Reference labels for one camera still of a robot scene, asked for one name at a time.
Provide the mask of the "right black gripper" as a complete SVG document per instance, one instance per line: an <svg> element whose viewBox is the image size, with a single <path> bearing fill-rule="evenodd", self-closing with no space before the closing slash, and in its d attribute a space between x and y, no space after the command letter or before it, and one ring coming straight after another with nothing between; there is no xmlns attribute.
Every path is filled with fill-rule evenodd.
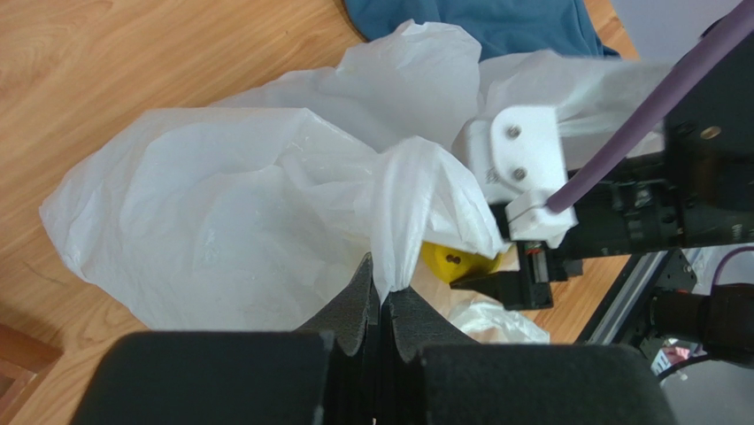
<svg viewBox="0 0 754 425"><path fill-rule="evenodd" d="M625 159L573 209L578 224L544 249L551 282L570 260L750 243L753 159Z"/></svg>

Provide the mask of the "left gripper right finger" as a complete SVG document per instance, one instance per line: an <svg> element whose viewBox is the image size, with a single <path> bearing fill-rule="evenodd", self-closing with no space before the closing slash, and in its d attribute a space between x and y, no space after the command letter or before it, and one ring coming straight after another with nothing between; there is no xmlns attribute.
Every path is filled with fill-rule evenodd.
<svg viewBox="0 0 754 425"><path fill-rule="evenodd" d="M481 344L414 290L381 309L383 424L673 424L623 345Z"/></svg>

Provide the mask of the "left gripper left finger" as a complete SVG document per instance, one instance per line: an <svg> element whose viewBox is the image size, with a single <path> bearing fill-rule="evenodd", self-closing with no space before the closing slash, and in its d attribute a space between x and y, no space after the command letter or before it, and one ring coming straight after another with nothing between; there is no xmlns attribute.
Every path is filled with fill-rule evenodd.
<svg viewBox="0 0 754 425"><path fill-rule="evenodd" d="M365 256L292 331L144 331L104 355L75 424L372 424L379 299Z"/></svg>

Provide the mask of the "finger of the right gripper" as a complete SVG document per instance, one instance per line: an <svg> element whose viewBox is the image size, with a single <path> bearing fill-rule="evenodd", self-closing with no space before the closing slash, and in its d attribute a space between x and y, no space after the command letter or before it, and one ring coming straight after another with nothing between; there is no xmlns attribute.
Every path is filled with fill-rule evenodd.
<svg viewBox="0 0 754 425"><path fill-rule="evenodd" d="M519 309L519 273L502 271L458 279L452 290L471 290L499 301L507 310Z"/></svg>

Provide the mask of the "fake yellow pear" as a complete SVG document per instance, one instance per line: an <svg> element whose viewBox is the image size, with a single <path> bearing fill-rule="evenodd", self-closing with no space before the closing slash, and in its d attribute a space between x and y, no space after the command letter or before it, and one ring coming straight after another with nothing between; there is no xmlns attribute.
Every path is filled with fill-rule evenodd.
<svg viewBox="0 0 754 425"><path fill-rule="evenodd" d="M502 264L503 253L493 259L477 253L453 249L444 245L424 242L420 256L429 270L442 282L455 281L494 273Z"/></svg>

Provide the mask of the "white plastic bag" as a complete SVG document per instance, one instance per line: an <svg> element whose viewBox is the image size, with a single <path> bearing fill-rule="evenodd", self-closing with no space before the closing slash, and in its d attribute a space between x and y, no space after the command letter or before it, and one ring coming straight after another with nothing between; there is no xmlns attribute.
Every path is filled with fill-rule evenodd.
<svg viewBox="0 0 754 425"><path fill-rule="evenodd" d="M552 50L482 60L461 27L406 21L338 66L144 113L71 169L40 216L65 265L149 328L297 328L372 253L380 295L413 286L481 342L546 344L530 319L450 290L419 257L431 242L512 264L451 145L471 119L551 106L565 161L581 167L669 70Z"/></svg>

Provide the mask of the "blue cloth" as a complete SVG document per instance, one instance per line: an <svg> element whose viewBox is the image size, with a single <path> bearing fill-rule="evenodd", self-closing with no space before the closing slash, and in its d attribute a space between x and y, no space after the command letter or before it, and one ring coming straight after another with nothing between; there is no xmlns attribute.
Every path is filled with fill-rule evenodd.
<svg viewBox="0 0 754 425"><path fill-rule="evenodd" d="M566 56L617 58L599 38L586 5L574 0L345 0L351 23L372 41L405 21L462 27L481 45L481 60L554 50Z"/></svg>

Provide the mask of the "wooden compartment tray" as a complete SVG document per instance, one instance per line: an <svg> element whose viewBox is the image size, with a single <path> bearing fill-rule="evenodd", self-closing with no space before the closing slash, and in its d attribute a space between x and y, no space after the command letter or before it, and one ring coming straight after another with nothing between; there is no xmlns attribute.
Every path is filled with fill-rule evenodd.
<svg viewBox="0 0 754 425"><path fill-rule="evenodd" d="M1 423L9 424L58 363L63 352L1 325Z"/></svg>

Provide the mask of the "right aluminium frame post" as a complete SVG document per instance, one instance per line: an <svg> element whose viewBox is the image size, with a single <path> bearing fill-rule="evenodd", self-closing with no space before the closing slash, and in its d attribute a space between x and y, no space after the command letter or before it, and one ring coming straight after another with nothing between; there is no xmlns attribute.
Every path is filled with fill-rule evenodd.
<svg viewBox="0 0 754 425"><path fill-rule="evenodd" d="M633 255L576 342L630 345L653 361L666 340L650 328L652 297L660 290L692 291L696 284L696 272L681 250Z"/></svg>

